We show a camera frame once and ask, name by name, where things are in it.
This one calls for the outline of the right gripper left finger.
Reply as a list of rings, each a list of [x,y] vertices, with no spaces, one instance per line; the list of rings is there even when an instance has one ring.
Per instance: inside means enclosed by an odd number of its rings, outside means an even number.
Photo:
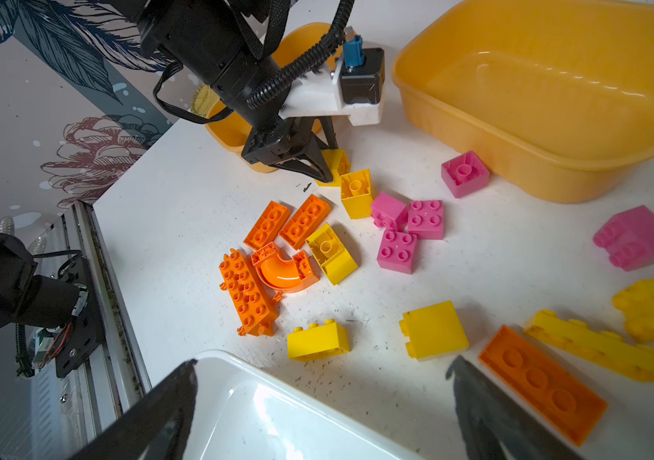
[[[181,459],[194,420],[198,378],[188,360],[120,419],[76,452],[75,459]]]

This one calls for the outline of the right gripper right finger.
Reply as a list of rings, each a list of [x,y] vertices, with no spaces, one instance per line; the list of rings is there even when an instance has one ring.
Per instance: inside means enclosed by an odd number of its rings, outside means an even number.
[[[550,431],[462,356],[446,378],[453,380],[455,411],[470,459],[578,459]]]

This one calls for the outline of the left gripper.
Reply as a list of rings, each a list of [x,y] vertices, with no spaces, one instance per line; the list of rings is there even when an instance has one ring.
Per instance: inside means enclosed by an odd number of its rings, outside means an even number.
[[[328,149],[337,150],[333,118],[321,116],[318,120]],[[242,158],[249,164],[260,163],[330,183],[334,175],[323,157],[323,142],[313,132],[314,124],[315,117],[297,117],[272,124],[268,130],[252,128]]]

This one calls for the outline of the yellow lego cube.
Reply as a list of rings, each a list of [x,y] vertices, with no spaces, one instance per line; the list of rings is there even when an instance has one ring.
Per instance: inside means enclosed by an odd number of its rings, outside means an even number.
[[[348,158],[348,155],[344,149],[327,149],[322,151],[327,166],[330,169],[330,172],[333,176],[331,182],[321,182],[317,181],[317,185],[320,187],[340,187],[340,176],[344,174],[349,174],[351,171],[351,164]]]

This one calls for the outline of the yellow lego hollow brick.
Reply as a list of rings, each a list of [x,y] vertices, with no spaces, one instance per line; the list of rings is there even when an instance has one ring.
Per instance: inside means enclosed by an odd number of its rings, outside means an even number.
[[[340,176],[340,199],[351,220],[369,218],[374,197],[368,169]]]

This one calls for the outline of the yellow lego arch brick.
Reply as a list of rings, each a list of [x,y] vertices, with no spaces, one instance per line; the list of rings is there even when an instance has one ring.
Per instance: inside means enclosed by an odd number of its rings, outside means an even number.
[[[313,257],[333,286],[341,283],[357,269],[352,257],[330,224],[325,223],[306,239]]]

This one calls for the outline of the orange curved lego piece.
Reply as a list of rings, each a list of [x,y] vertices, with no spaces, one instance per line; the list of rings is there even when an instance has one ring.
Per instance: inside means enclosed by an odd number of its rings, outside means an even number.
[[[273,291],[305,291],[319,280],[311,258],[304,250],[285,259],[281,247],[272,241],[252,254],[250,259],[262,283]]]

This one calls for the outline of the orange long studded lego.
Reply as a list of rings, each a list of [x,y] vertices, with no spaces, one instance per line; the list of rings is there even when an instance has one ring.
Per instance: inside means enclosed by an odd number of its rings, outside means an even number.
[[[220,289],[229,294],[241,322],[238,335],[272,337],[282,293],[267,290],[250,258],[239,249],[231,248],[223,255],[219,270],[223,276]]]

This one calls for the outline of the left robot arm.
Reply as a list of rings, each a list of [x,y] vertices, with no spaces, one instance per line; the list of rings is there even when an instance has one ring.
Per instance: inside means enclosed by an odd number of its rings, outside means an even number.
[[[354,4],[341,1],[328,31],[285,67],[271,57],[284,36],[288,1],[115,1],[113,7],[134,23],[145,56],[160,51],[172,59],[160,80],[183,68],[193,71],[225,106],[205,118],[161,102],[167,112],[208,125],[238,113],[251,126],[242,158],[249,164],[333,181],[321,151],[336,147],[326,116],[284,118],[292,84],[323,65],[344,44]]]

